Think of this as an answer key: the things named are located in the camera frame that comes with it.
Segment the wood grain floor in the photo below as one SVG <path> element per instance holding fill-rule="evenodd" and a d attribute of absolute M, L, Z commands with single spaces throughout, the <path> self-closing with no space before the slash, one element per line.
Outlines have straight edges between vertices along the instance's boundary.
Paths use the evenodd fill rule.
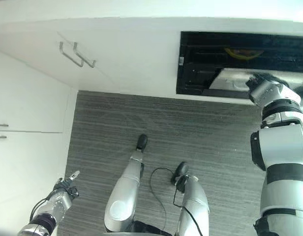
<path fill-rule="evenodd" d="M 105 232 L 105 205 L 138 136 L 145 133 L 149 140 L 136 219 L 163 227 L 164 212 L 149 190 L 150 174 L 187 161 L 209 200 L 210 235 L 255 236 L 264 173 L 251 161 L 249 140 L 260 120 L 253 106 L 80 91 L 66 175 L 81 171 L 76 181 L 81 196 L 58 235 Z M 174 234 L 180 210 L 172 205 L 170 173 L 160 170 L 152 185 L 168 212 L 165 230 Z"/>

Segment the black cable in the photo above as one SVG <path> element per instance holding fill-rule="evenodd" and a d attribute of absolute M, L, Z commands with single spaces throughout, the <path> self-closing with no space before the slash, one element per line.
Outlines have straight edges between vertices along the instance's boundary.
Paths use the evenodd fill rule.
<path fill-rule="evenodd" d="M 46 198 L 41 199 L 36 205 L 34 205 L 34 207 L 32 208 L 31 214 L 30 214 L 30 218 L 29 218 L 29 222 L 32 221 L 33 215 L 35 213 L 35 211 L 45 202 L 47 201 Z"/>
<path fill-rule="evenodd" d="M 191 216 L 191 218 L 192 218 L 194 224 L 196 225 L 197 230 L 198 230 L 200 236 L 203 236 L 203 235 L 202 235 L 202 232 L 201 232 L 201 230 L 200 230 L 200 227 L 199 227 L 199 225 L 197 224 L 197 222 L 196 222 L 195 218 L 193 217 L 192 213 L 191 213 L 188 209 L 186 209 L 185 206 L 180 206 L 180 205 L 175 204 L 176 195 L 177 195 L 177 190 L 178 190 L 178 189 L 176 188 L 176 192 L 175 192 L 175 195 L 174 195 L 174 197 L 173 197 L 173 205 L 176 206 L 176 207 L 180 207 L 180 208 L 183 208 L 183 209 L 186 210 L 186 212 Z"/>
<path fill-rule="evenodd" d="M 150 177 L 150 189 L 151 189 L 151 193 L 153 194 L 153 196 L 156 198 L 156 200 L 160 203 L 161 207 L 163 208 L 163 211 L 165 212 L 165 221 L 164 221 L 164 225 L 163 225 L 163 228 L 162 230 L 165 229 L 166 227 L 166 224 L 167 224 L 167 211 L 166 211 L 166 208 L 165 206 L 163 205 L 163 203 L 161 202 L 161 200 L 155 195 L 155 193 L 153 192 L 153 189 L 152 189 L 152 176 L 153 174 L 157 171 L 157 170 L 168 170 L 171 172 L 171 174 L 173 174 L 173 171 L 168 169 L 168 168 L 165 168 L 165 167 L 159 167 L 159 168 L 156 168 L 152 171 L 151 173 L 151 177 Z"/>

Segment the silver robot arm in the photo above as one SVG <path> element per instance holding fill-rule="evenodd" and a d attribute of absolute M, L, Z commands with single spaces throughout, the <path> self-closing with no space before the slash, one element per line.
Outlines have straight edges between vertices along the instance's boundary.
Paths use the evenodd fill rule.
<path fill-rule="evenodd" d="M 303 114 L 301 98 L 269 74 L 247 82 L 262 108 L 261 129 L 251 135 L 252 161 L 266 172 L 258 236 L 303 236 Z"/>
<path fill-rule="evenodd" d="M 79 197 L 76 187 L 71 187 L 71 183 L 79 173 L 76 171 L 68 179 L 60 178 L 56 182 L 53 191 L 43 199 L 46 204 L 36 208 L 36 213 L 32 212 L 30 222 L 19 231 L 17 236 L 50 236 L 52 234 L 72 206 L 72 201 Z"/>

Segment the white cabinet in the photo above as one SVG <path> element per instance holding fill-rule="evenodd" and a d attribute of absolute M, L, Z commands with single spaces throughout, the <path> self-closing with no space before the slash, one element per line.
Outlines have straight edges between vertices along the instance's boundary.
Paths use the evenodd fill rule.
<path fill-rule="evenodd" d="M 62 132 L 70 87 L 0 53 L 0 130 Z"/>
<path fill-rule="evenodd" d="M 63 177 L 65 147 L 62 134 L 0 132 L 1 136 L 6 138 L 0 138 L 0 229 L 17 233 L 28 223 L 33 205 Z"/>

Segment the cabinet handle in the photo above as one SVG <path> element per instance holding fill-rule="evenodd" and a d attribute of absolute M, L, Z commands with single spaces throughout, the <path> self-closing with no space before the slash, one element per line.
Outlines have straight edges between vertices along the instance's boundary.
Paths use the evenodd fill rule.
<path fill-rule="evenodd" d="M 78 65 L 79 67 L 83 67 L 84 65 L 84 60 L 82 59 L 81 63 L 78 63 L 77 61 L 75 61 L 70 55 L 66 54 L 64 51 L 63 51 L 63 42 L 60 42 L 60 52 L 66 56 L 68 59 L 70 59 L 72 62 L 74 62 L 76 65 Z"/>
<path fill-rule="evenodd" d="M 0 127 L 8 127 L 8 124 L 0 124 Z"/>
<path fill-rule="evenodd" d="M 7 139 L 7 136 L 1 135 L 1 136 L 0 136 L 0 139 Z"/>
<path fill-rule="evenodd" d="M 82 61 L 86 62 L 87 65 L 89 65 L 91 68 L 94 68 L 94 65 L 96 64 L 96 60 L 93 60 L 92 62 L 89 62 L 86 58 L 84 58 L 78 51 L 77 51 L 77 42 L 74 43 L 74 48 L 73 48 L 74 53 L 76 56 L 78 56 Z"/>

